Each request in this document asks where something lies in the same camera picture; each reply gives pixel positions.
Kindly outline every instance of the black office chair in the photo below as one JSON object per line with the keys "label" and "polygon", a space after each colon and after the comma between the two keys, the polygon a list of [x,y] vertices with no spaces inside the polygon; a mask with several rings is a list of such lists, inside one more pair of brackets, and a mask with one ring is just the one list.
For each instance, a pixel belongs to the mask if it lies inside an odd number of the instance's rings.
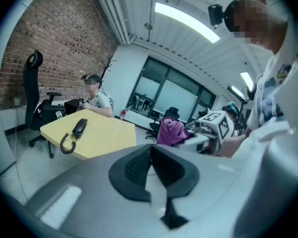
{"label": "black office chair", "polygon": [[[38,88],[38,69],[43,62],[43,56],[35,50],[32,55],[26,60],[23,69],[23,84],[24,91],[27,99],[25,123],[32,130],[40,130],[40,127],[57,120],[58,116],[62,117],[66,115],[64,106],[53,106],[52,101],[54,96],[61,96],[60,93],[48,92],[50,96],[49,100],[44,100],[37,108],[39,103],[40,94]],[[43,136],[37,136],[29,141],[29,146],[33,147],[34,143],[39,140],[45,140]],[[54,155],[51,150],[51,143],[48,142],[50,158]]]}
{"label": "black office chair", "polygon": [[[180,115],[178,114],[178,111],[179,111],[178,109],[176,109],[174,107],[171,107],[171,108],[169,108],[168,110],[165,111],[163,118],[169,117],[169,118],[178,120],[179,117],[180,117]],[[149,123],[152,130],[147,131],[147,134],[151,134],[151,135],[147,136],[146,139],[149,138],[149,137],[157,138],[158,132],[159,132],[159,129],[160,129],[160,125],[161,125],[161,121],[159,123],[155,123],[155,121],[156,121],[156,119],[154,120],[154,122]]]}

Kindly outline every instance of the pipe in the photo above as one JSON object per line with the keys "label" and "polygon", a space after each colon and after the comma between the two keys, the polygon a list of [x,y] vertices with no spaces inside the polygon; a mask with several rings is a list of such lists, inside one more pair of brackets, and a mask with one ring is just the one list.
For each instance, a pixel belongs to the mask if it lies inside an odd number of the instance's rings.
{"label": "pipe", "polygon": [[114,22],[114,20],[113,20],[113,18],[111,16],[111,14],[110,14],[110,11],[109,11],[109,8],[108,8],[108,5],[107,5],[106,0],[100,0],[100,2],[103,5],[103,8],[105,10],[105,13],[106,13],[106,15],[107,15],[107,17],[108,17],[111,25],[114,27],[114,31],[116,33],[116,36],[118,37],[120,43],[123,43],[123,40],[122,40],[122,38],[120,36],[120,33],[119,33],[118,29],[117,29],[117,26],[116,26],[116,24],[115,24],[115,22]]}
{"label": "pipe", "polygon": [[131,38],[130,38],[130,43],[132,43],[135,39],[136,35],[134,34]]}
{"label": "pipe", "polygon": [[126,29],[126,25],[125,25],[125,22],[124,22],[124,17],[123,17],[123,13],[121,11],[121,8],[120,8],[119,1],[118,0],[113,0],[113,1],[114,1],[116,10],[118,12],[119,20],[120,20],[121,25],[123,27],[123,32],[125,34],[125,38],[127,40],[127,44],[130,44],[130,40],[129,40],[129,37],[128,37],[128,32],[127,32],[127,29]]}
{"label": "pipe", "polygon": [[122,43],[126,44],[126,39],[125,39],[125,36],[124,36],[123,31],[121,29],[120,23],[118,21],[118,16],[117,16],[117,13],[116,13],[115,8],[113,6],[113,2],[112,2],[112,0],[106,0],[106,1],[107,1],[107,4],[108,4],[108,7],[109,7],[109,10],[110,10],[111,14],[113,15],[114,21],[116,23],[115,25],[117,26],[119,35],[122,39]]}
{"label": "pipe", "polygon": [[[157,0],[151,0],[151,12],[150,12],[150,19],[149,19],[149,25],[153,28],[153,21],[154,21],[154,9],[155,9],[155,3]],[[152,42],[152,29],[149,30],[149,41]]]}

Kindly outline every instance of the desk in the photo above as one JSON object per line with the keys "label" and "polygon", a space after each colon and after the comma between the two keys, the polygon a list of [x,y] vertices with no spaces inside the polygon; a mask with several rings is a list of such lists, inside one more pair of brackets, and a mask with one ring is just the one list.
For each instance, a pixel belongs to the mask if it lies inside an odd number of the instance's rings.
{"label": "desk", "polygon": [[[82,136],[76,141],[73,156],[82,160],[136,146],[135,125],[115,118],[101,116],[91,110],[81,110],[40,128],[41,135],[60,147],[66,133],[72,134],[77,122],[87,119]],[[66,150],[72,148],[74,136],[68,136],[63,144]]]}

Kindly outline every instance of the ceiling light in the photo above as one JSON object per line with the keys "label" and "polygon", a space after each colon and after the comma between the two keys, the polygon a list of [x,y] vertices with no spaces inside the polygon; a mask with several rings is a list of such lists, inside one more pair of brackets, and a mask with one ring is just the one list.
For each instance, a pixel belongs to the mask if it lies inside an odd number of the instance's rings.
{"label": "ceiling light", "polygon": [[240,75],[241,75],[242,78],[244,79],[244,81],[245,81],[245,83],[246,83],[248,89],[249,89],[250,91],[253,90],[254,83],[253,83],[252,79],[250,78],[248,72],[242,72]]}
{"label": "ceiling light", "polygon": [[239,91],[235,86],[232,85],[231,88],[232,88],[232,90],[233,90],[235,93],[237,93],[240,97],[242,97],[242,98],[245,99],[243,93],[242,93],[241,91]]}
{"label": "ceiling light", "polygon": [[186,24],[187,26],[202,34],[212,43],[217,42],[220,39],[219,36],[206,25],[180,10],[157,2],[155,4],[155,11]]}
{"label": "ceiling light", "polygon": [[245,99],[243,93],[241,91],[239,91],[235,86],[233,85],[229,85],[227,87],[228,91],[230,93],[232,93],[238,100],[240,100],[242,102],[242,104],[246,104],[248,102],[247,99]]}

